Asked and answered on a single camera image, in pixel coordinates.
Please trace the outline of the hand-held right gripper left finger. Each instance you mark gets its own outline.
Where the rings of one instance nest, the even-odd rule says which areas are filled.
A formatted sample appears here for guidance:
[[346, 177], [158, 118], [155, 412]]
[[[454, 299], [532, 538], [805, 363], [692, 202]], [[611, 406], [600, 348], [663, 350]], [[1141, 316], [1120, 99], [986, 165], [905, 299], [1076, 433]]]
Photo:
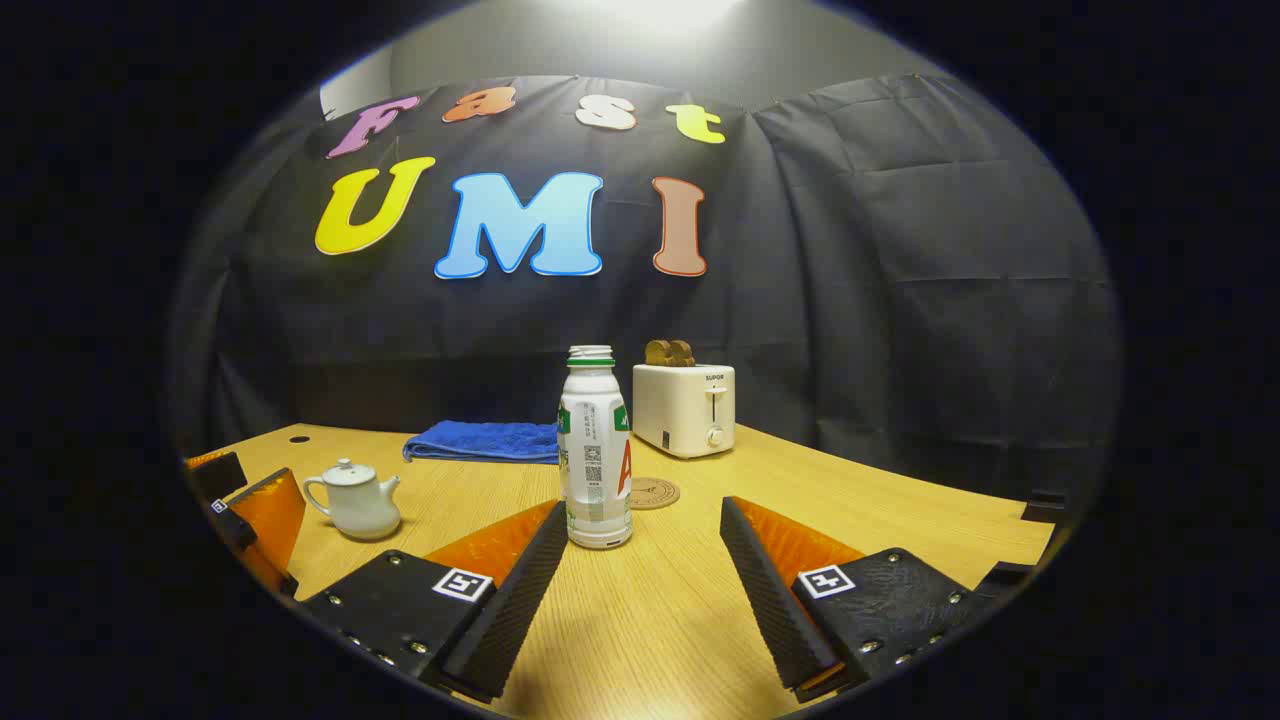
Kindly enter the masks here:
[[566, 546], [566, 505], [552, 500], [425, 556], [388, 550], [301, 606], [399, 674], [488, 703], [504, 692]]

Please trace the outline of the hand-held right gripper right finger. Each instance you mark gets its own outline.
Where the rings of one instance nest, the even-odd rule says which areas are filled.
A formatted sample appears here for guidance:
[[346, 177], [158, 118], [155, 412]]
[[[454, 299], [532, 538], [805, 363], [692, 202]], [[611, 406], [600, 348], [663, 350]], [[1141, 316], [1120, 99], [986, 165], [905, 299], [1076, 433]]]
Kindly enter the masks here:
[[997, 594], [914, 553], [863, 553], [731, 496], [719, 534], [783, 688], [808, 702], [879, 680], [972, 624]]

